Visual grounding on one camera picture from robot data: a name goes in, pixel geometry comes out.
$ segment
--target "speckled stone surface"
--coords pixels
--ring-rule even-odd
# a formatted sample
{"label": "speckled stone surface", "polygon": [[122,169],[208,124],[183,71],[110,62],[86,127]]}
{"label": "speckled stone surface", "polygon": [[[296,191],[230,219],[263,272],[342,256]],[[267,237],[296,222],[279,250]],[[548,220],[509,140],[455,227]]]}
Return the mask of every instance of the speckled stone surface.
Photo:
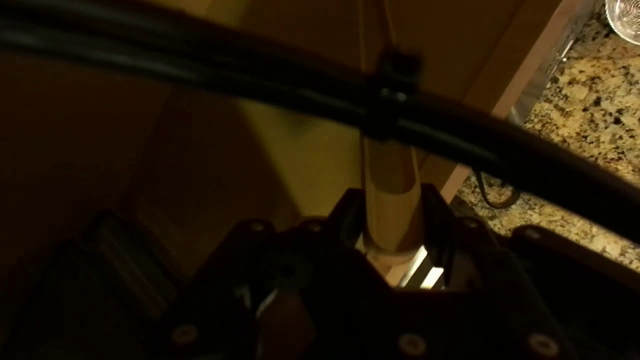
{"label": "speckled stone surface", "polygon": [[[601,9],[586,22],[524,127],[640,187],[640,46],[610,30]],[[509,189],[489,183],[491,199]],[[640,270],[640,249],[535,196],[510,210],[485,204],[475,178],[460,191],[489,225],[509,235],[539,225]]]}

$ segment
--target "granite countertop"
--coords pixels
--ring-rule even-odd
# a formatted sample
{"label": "granite countertop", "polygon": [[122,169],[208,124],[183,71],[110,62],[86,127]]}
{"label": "granite countertop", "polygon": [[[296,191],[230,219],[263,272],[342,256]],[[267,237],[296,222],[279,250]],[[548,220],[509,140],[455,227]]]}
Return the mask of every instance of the granite countertop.
{"label": "granite countertop", "polygon": [[[640,46],[610,30],[604,9],[586,22],[524,127],[640,187]],[[489,180],[491,199],[506,192]],[[640,249],[544,201],[524,195],[510,210],[493,210],[475,178],[460,199],[497,232],[539,225],[640,272]]]}

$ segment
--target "black machine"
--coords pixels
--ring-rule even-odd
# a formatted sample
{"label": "black machine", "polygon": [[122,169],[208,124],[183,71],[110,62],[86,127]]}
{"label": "black machine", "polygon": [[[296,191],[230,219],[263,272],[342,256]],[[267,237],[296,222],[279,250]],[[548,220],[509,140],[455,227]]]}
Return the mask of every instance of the black machine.
{"label": "black machine", "polygon": [[[270,103],[460,161],[640,244],[640,191],[512,124],[417,89],[396,51],[359,74],[144,4],[5,0],[0,46]],[[144,338],[151,358],[640,358],[640,277],[544,228],[510,238],[422,191],[437,290],[354,250],[365,196],[276,232],[239,225]]]}

